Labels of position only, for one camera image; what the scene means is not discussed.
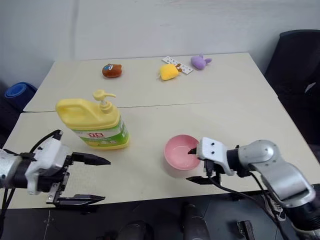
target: white table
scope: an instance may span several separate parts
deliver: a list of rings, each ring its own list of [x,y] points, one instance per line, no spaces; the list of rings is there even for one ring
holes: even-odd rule
[[[178,134],[197,139],[211,137],[230,149],[257,139],[271,140],[278,144],[284,159],[296,165],[310,183],[319,183],[320,166],[278,99],[271,91],[267,98],[257,94],[254,99],[248,97],[247,89],[241,91],[243,97],[238,101],[225,96],[213,103],[121,108],[131,143],[120,150],[91,149],[64,126],[56,112],[22,113],[4,147],[28,152],[47,133],[63,130],[62,142],[71,151],[92,153],[111,161],[106,166],[75,163],[63,195],[106,196],[101,204],[222,193],[216,187],[184,179],[202,174],[201,165],[191,172],[173,170],[167,165],[164,146]],[[237,191],[258,189],[251,177],[224,175],[222,185]],[[46,197],[45,193],[30,196],[25,189],[17,189],[10,207],[48,207]]]
[[[64,98],[94,101],[97,89],[116,94],[111,101],[119,108],[235,102],[276,98],[276,94],[248,53],[206,55],[212,62],[204,70],[189,75],[180,73],[174,79],[159,79],[163,57],[56,61],[25,112],[49,112]],[[191,56],[174,59],[190,66]],[[122,75],[105,78],[103,66],[122,64]]]

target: plush toy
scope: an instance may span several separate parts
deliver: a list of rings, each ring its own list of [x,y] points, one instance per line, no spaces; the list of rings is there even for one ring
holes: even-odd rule
[[[204,55],[200,54],[199,56],[193,56],[191,57],[191,64],[196,69],[202,70],[206,67],[208,63],[212,61],[211,58],[204,59]]]
[[[116,78],[119,77],[122,73],[121,64],[108,64],[102,68],[103,76],[107,78]]]
[[[179,75],[180,72],[182,72],[180,67],[180,63],[176,66],[174,64],[165,64],[160,68],[160,77],[162,80],[166,81],[169,79],[173,79],[176,76]]]

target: robotic arm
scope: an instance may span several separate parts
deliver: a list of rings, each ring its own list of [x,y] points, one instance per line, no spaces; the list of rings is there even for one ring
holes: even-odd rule
[[[76,194],[60,197],[65,190],[74,162],[86,165],[109,165],[108,160],[87,153],[73,152],[60,142],[63,132],[53,131],[40,140],[30,152],[16,154],[0,150],[0,188],[27,189],[30,195],[48,193],[46,203],[55,206],[83,206],[101,200],[103,196]]]
[[[196,154],[204,161],[207,176],[220,184],[220,174],[239,177],[249,176],[256,171],[290,218],[293,228],[301,239],[320,239],[320,200],[303,174],[281,157],[276,144],[268,140],[257,140],[249,145],[227,150],[214,139],[203,137],[189,154]],[[198,184],[208,184],[207,178],[190,177]]]

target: blue object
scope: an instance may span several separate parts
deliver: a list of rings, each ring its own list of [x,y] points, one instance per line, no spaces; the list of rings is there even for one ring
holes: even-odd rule
[[[32,86],[30,83],[19,82],[9,87],[5,91],[4,97],[11,105],[22,112],[27,103],[33,98],[36,91],[37,88]]]

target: yellow plush toy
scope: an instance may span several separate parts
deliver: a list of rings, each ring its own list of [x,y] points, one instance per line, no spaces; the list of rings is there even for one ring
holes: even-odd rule
[[[178,76],[179,72],[182,72],[182,69],[181,68],[177,69],[177,67],[180,67],[180,64],[178,64],[177,66],[175,66],[174,64],[163,65],[160,68],[161,79],[166,81],[166,80],[173,79],[176,76]]]

